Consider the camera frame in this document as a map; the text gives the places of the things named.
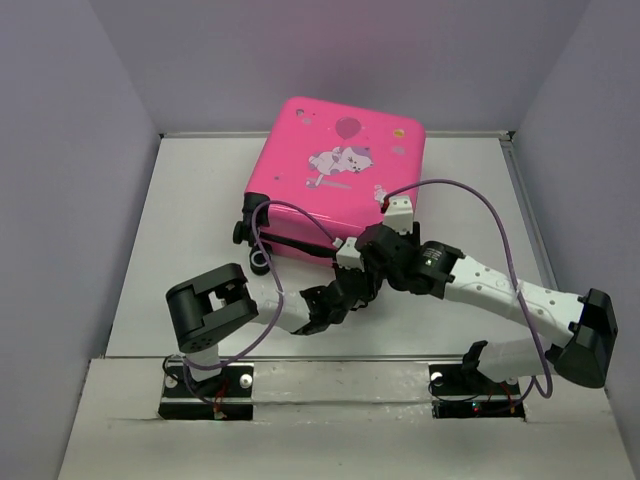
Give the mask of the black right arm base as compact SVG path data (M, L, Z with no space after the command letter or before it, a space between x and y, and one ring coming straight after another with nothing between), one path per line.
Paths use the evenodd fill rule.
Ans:
M435 419L525 419L517 384L465 376L457 363L430 365L427 388Z

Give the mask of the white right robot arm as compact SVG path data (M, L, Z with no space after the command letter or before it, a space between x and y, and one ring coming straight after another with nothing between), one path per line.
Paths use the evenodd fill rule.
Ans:
M356 249L397 291L472 306L529 329L528 341L473 343L460 368L468 390L551 372L581 387L604 387L619 332L607 293L563 293L510 278L455 247L420 243L382 224L368 227Z

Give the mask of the pink hard-shell suitcase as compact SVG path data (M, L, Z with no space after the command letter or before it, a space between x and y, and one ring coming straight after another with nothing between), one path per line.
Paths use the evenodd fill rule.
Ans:
M249 176L233 242L248 244L259 276L274 254L331 264L334 238L381 222L384 197L420 180L425 143L409 117L286 100Z

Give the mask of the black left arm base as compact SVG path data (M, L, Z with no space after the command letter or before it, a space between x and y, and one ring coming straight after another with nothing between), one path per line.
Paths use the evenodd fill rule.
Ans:
M163 364L164 379L157 414L164 420L250 421L254 417L251 363L232 364L213 378L184 382L178 359Z

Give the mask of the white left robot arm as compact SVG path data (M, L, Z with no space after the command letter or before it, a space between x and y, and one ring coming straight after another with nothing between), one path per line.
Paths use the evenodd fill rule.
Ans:
M311 336L342 323L350 312L368 306L383 283L378 273L333 270L335 279L326 286L285 293L250 287L241 266L228 263L170 288L165 299L189 386L201 395L219 388L221 371L230 364L220 359L219 344L245 325L253 322L265 330L233 361L255 349L274 328Z

